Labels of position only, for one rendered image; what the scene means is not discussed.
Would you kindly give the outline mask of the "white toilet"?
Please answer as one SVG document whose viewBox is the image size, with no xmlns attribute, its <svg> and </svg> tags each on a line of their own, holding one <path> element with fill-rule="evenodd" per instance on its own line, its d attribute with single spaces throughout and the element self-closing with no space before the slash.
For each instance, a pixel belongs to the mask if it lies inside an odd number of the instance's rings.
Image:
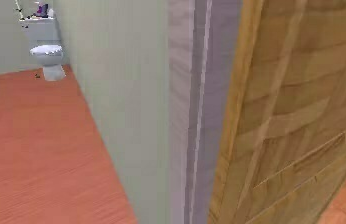
<svg viewBox="0 0 346 224">
<path fill-rule="evenodd" d="M 19 21 L 29 42 L 29 53 L 41 66 L 46 81 L 60 81 L 65 78 L 63 69 L 64 51 L 54 17 L 24 18 Z"/>
</svg>

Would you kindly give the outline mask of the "wooden room door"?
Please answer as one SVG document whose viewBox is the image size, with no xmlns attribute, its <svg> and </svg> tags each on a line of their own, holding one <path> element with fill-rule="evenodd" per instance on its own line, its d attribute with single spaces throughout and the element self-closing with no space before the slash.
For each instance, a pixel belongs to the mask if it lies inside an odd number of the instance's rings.
<svg viewBox="0 0 346 224">
<path fill-rule="evenodd" d="M 346 180 L 346 0 L 243 0 L 207 224 L 317 224 Z"/>
</svg>

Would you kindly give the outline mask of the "purple bottle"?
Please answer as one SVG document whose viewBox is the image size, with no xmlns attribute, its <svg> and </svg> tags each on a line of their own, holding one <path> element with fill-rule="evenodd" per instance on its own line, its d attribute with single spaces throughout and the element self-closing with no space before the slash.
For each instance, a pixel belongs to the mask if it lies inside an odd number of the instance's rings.
<svg viewBox="0 0 346 224">
<path fill-rule="evenodd" d="M 36 12 L 37 17 L 47 18 L 48 17 L 48 8 L 49 5 L 47 3 L 39 4 L 38 10 Z"/>
</svg>

